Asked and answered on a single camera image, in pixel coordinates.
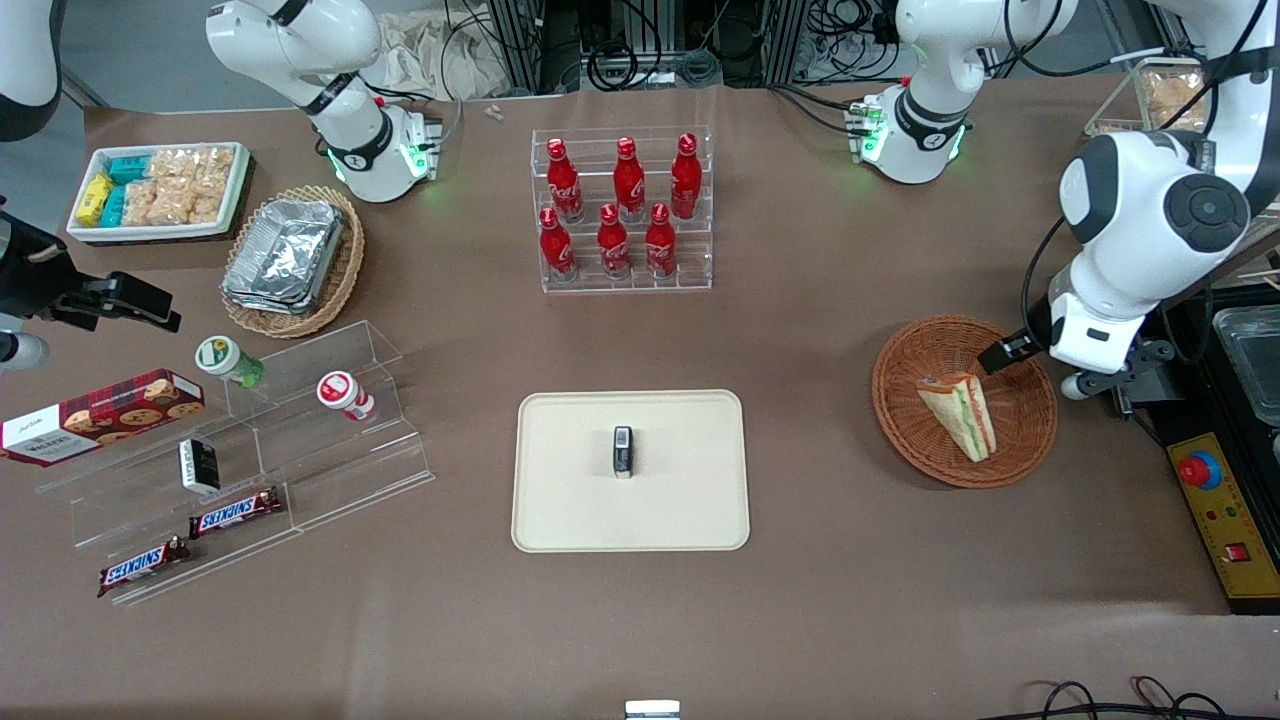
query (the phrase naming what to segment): teal package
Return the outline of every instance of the teal package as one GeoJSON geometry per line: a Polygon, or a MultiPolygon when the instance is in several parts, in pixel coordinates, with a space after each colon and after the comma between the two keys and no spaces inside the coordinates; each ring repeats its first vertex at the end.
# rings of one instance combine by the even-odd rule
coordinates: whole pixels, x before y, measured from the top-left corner
{"type": "Polygon", "coordinates": [[[128,158],[115,158],[106,168],[108,177],[115,184],[124,184],[136,179],[142,179],[151,163],[150,155],[131,155],[128,158]]]}
{"type": "Polygon", "coordinates": [[[102,219],[99,220],[97,227],[118,228],[120,227],[122,218],[124,218],[124,186],[118,184],[106,196],[106,205],[102,206],[102,219]]]}

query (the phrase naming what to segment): white container with green cap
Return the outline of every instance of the white container with green cap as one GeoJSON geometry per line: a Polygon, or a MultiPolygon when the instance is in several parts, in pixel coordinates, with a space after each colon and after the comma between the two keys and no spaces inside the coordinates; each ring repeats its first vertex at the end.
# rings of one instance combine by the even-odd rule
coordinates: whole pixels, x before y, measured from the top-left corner
{"type": "Polygon", "coordinates": [[[236,341],[221,334],[200,343],[196,348],[196,366],[244,388],[262,380],[262,361],[242,352],[236,341]]]}

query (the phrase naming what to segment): aluminum foil container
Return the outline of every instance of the aluminum foil container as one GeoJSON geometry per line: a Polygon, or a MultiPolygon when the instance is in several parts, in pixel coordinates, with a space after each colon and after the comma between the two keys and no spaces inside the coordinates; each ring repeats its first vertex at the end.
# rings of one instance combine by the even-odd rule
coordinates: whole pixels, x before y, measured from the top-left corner
{"type": "Polygon", "coordinates": [[[310,313],[319,302],[342,225],[342,211],[328,202],[268,202],[228,268],[223,292],[243,307],[310,313]]]}

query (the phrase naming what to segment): white tray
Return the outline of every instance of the white tray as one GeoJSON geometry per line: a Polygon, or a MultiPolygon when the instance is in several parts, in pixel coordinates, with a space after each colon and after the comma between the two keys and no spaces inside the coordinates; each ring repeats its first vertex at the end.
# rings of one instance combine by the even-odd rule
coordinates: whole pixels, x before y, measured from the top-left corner
{"type": "Polygon", "coordinates": [[[115,158],[128,158],[129,155],[150,155],[156,150],[168,147],[191,150],[201,145],[216,145],[220,147],[233,147],[236,158],[232,160],[232,174],[227,178],[227,190],[223,192],[223,205],[218,210],[218,220],[212,223],[197,223],[189,225],[142,225],[119,228],[91,228],[82,225],[76,219],[74,205],[72,214],[67,218],[67,234],[83,242],[84,245],[150,245],[160,242],[195,242],[200,240],[221,240],[218,236],[225,233],[232,227],[236,210],[239,206],[241,190],[244,187],[244,177],[248,174],[250,152],[239,142],[187,142],[179,145],[134,145],[132,147],[104,147],[95,150],[88,159],[88,168],[81,178],[79,190],[76,191],[76,205],[88,190],[88,181],[100,172],[106,172],[106,167],[115,158]]]}
{"type": "Polygon", "coordinates": [[[750,536],[742,404],[727,389],[539,393],[520,405],[511,539],[525,552],[737,550],[750,536]],[[635,471],[613,477],[613,428],[635,471]]]}

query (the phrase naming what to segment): sandwich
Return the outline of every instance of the sandwich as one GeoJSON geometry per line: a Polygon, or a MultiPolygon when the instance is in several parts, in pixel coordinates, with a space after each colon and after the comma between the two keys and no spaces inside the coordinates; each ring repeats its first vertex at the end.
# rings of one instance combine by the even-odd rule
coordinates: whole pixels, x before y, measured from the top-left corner
{"type": "Polygon", "coordinates": [[[915,392],[969,460],[979,462],[996,452],[996,429],[977,377],[947,373],[915,383],[915,392]]]}

